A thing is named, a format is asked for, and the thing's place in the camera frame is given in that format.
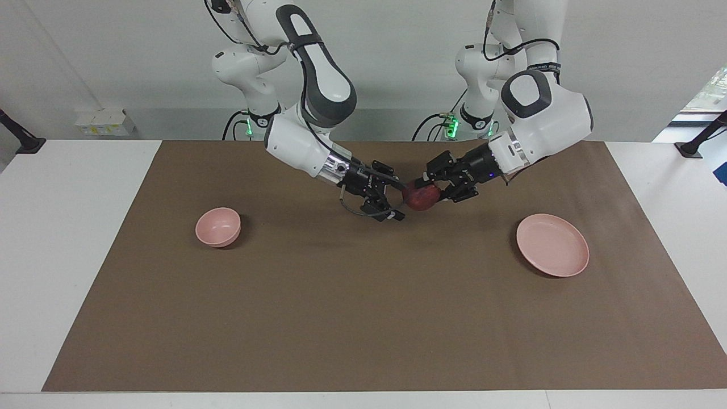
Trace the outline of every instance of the black stand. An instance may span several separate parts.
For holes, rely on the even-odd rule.
[[[709,126],[707,126],[696,138],[691,142],[677,142],[674,145],[685,158],[689,159],[701,159],[702,155],[699,154],[699,147],[712,135],[715,134],[721,127],[727,126],[727,111],[724,111],[717,119],[715,119]]]
[[[0,124],[3,124],[20,141],[17,154],[35,154],[46,142],[44,138],[36,138],[28,130],[13,121],[5,111],[0,109]]]

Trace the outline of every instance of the red apple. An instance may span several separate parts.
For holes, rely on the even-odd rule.
[[[409,182],[406,188],[401,192],[404,203],[410,209],[423,212],[429,210],[439,202],[442,190],[435,184],[426,185],[423,188],[416,188],[414,181]]]

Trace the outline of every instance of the white table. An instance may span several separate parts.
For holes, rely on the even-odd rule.
[[[51,140],[0,175],[0,408],[727,407],[727,390],[40,393],[159,146]],[[725,348],[727,188],[672,145],[608,147]]]

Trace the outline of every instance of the pink bowl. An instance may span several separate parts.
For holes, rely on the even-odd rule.
[[[215,248],[233,244],[240,236],[241,230],[240,215],[226,207],[204,213],[194,228],[200,242]]]
[[[590,261],[588,243],[580,231],[553,215],[532,215],[518,226],[518,246],[540,271],[555,277],[581,274]]]

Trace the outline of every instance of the green light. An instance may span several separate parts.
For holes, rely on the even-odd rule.
[[[459,128],[459,120],[454,116],[450,116],[449,121],[449,128],[447,129],[446,135],[449,139],[455,139],[457,137],[457,128]]]

